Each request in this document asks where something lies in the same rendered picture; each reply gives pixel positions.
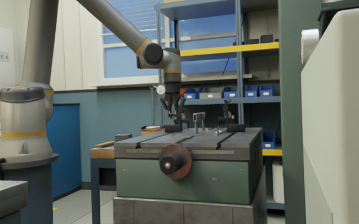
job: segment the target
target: metal shelf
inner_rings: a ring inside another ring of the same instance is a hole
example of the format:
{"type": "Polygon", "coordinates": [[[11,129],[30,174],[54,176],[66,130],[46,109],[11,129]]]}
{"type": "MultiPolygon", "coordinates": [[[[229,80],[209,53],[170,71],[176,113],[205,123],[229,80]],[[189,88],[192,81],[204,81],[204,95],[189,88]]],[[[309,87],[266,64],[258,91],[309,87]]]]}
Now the metal shelf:
{"type": "MultiPolygon", "coordinates": [[[[171,3],[156,3],[156,10],[171,20],[189,20],[212,16],[235,14],[234,0],[186,0],[171,3]]],[[[277,0],[242,0],[241,11],[261,11],[278,8],[277,0]]]]}
{"type": "Polygon", "coordinates": [[[180,55],[182,61],[200,61],[233,58],[236,52],[242,52],[243,57],[278,55],[279,42],[186,50],[181,51],[180,55]]]}
{"type": "Polygon", "coordinates": [[[263,156],[282,156],[282,144],[275,144],[275,149],[263,149],[263,156]]]}
{"type": "Polygon", "coordinates": [[[285,204],[273,200],[273,189],[267,188],[267,209],[285,210],[285,204]]]}
{"type": "MultiPolygon", "coordinates": [[[[225,100],[224,98],[186,100],[185,106],[225,104],[224,100],[225,100]]],[[[280,102],[280,96],[231,98],[231,104],[261,104],[261,103],[269,103],[269,102],[280,102]]]]}

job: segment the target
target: green pillar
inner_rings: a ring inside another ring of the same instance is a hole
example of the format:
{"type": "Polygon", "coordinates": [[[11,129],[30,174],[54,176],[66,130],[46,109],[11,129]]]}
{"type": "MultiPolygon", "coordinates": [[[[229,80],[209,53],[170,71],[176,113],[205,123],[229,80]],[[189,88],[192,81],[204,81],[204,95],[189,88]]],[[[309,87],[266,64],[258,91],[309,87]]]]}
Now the green pillar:
{"type": "Polygon", "coordinates": [[[301,30],[319,28],[321,0],[278,0],[286,224],[305,224],[301,30]]]}

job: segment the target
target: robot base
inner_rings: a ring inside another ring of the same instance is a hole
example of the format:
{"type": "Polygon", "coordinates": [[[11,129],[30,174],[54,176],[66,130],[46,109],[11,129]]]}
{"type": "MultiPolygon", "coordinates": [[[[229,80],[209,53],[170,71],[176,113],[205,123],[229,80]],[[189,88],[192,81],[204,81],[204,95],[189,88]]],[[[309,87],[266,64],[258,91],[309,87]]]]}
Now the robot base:
{"type": "Polygon", "coordinates": [[[113,199],[114,223],[267,223],[263,169],[250,205],[141,198],[113,199]]]}

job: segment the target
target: white wall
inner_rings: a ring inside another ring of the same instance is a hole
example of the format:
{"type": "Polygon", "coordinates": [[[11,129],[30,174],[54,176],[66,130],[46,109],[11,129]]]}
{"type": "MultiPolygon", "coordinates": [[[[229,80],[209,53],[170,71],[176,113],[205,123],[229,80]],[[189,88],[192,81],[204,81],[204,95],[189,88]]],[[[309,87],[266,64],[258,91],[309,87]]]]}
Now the white wall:
{"type": "MultiPolygon", "coordinates": [[[[30,0],[0,0],[0,26],[13,30],[16,82],[21,81],[30,0]]],[[[60,0],[51,85],[56,91],[90,89],[99,82],[101,23],[76,0],[60,0]]]]}

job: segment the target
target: floor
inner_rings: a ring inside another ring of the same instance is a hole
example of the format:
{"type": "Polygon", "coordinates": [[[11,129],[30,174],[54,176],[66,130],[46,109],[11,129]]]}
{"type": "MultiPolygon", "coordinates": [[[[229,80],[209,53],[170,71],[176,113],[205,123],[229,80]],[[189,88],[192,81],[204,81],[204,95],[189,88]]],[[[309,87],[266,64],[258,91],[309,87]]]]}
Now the floor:
{"type": "MultiPolygon", "coordinates": [[[[113,224],[113,197],[116,191],[100,191],[101,224],[113,224]]],[[[53,202],[54,224],[92,224],[91,191],[80,190],[53,202]]],[[[268,224],[285,224],[282,211],[269,210],[268,224]]]]}

